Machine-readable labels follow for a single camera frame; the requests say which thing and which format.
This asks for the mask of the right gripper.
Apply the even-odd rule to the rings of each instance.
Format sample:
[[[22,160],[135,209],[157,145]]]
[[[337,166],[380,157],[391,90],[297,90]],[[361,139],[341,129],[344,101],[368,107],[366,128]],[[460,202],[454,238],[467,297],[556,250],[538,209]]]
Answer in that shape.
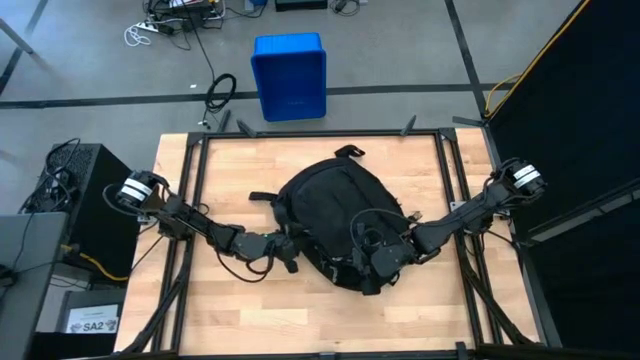
[[[391,242],[365,242],[365,236],[352,236],[351,267],[354,269],[351,290],[362,295],[378,295],[385,285],[393,286],[401,269],[414,262],[413,244],[399,237]]]

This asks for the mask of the black backpack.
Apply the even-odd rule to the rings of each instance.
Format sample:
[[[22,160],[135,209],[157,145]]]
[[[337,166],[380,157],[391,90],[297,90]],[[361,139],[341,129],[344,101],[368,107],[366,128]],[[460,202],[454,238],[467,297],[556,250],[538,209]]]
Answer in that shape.
[[[289,180],[274,194],[252,192],[252,201],[270,203],[281,229],[291,238],[308,261],[331,283],[351,290],[351,237],[361,231],[349,229],[358,212],[381,208],[403,214],[396,197],[365,167],[355,161],[364,151],[347,145],[335,156],[315,163]],[[395,217],[369,213],[361,216],[371,232],[365,242],[397,240],[409,227]]]

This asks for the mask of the blue plastic bin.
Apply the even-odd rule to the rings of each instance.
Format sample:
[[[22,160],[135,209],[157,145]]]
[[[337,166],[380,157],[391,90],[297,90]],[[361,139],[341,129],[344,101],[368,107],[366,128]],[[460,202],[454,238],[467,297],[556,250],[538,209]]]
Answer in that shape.
[[[319,33],[258,36],[251,66],[266,121],[326,115],[326,51]]]

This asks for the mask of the white SA2 label sign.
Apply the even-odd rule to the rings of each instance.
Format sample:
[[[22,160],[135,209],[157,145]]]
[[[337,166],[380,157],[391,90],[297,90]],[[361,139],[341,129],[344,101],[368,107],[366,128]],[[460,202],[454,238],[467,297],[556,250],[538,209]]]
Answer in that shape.
[[[68,334],[115,334],[119,325],[117,304],[71,309],[64,332]]]

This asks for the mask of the black computer tower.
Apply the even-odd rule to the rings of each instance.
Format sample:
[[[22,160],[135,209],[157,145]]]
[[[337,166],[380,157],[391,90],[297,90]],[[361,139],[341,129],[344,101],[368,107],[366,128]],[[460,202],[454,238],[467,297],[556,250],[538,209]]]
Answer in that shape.
[[[64,212],[68,215],[62,240],[62,259],[87,270],[100,280],[128,280],[139,233],[138,220],[110,207],[104,198],[107,185],[122,183],[131,170],[102,144],[75,140],[56,144],[45,157],[29,212]]]

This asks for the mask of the black box on floor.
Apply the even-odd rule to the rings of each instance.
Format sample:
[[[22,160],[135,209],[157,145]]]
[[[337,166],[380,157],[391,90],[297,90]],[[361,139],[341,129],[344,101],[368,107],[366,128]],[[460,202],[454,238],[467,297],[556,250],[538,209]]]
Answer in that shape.
[[[328,8],[328,0],[274,0],[274,4],[277,12]]]

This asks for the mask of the black curtain partition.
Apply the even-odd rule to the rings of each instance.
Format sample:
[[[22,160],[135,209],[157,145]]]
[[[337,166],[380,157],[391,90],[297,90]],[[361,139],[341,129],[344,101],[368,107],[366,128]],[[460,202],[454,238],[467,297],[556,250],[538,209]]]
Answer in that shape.
[[[543,242],[539,225],[640,178],[640,0],[580,0],[491,115],[544,195],[512,214],[561,346],[640,360],[640,199]]]

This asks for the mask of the grey desk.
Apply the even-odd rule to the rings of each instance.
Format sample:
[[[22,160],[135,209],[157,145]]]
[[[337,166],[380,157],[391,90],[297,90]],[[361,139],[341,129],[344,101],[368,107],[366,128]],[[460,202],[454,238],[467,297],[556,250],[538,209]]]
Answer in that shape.
[[[0,215],[0,265],[17,274],[14,285],[0,285],[0,360],[29,353],[67,218],[63,212]]]

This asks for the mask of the grey metal leg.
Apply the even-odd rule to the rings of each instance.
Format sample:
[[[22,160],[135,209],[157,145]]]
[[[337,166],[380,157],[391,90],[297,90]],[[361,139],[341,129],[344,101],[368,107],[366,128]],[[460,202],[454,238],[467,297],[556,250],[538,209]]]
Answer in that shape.
[[[21,37],[3,18],[0,17],[0,30],[4,32],[16,46],[29,55],[34,55],[35,50]]]

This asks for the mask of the black metal table frame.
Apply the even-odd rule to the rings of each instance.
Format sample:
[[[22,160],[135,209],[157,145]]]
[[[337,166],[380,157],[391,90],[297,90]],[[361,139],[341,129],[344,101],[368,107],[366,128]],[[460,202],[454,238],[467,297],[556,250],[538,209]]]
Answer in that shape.
[[[155,169],[172,185],[200,195],[217,221],[269,232],[265,203],[251,191],[275,191],[304,167],[335,149],[360,146],[363,164],[395,194],[406,211],[443,216],[452,201],[475,194],[498,161],[478,129],[328,130],[210,136],[165,134]],[[276,265],[263,282],[250,283],[237,261],[219,261],[202,238],[194,243],[177,352],[192,360],[251,357],[301,360],[455,359],[477,337],[507,341],[480,296],[463,282],[460,256],[475,258],[471,241],[448,243],[440,256],[411,266],[378,296],[329,285],[307,261],[289,274]]]

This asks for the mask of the grey metal rail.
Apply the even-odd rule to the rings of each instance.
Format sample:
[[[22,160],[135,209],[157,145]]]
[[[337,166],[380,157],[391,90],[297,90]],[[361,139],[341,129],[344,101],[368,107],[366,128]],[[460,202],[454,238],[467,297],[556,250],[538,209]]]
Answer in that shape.
[[[546,241],[639,199],[640,178],[637,178],[534,227],[527,237],[536,242]]]

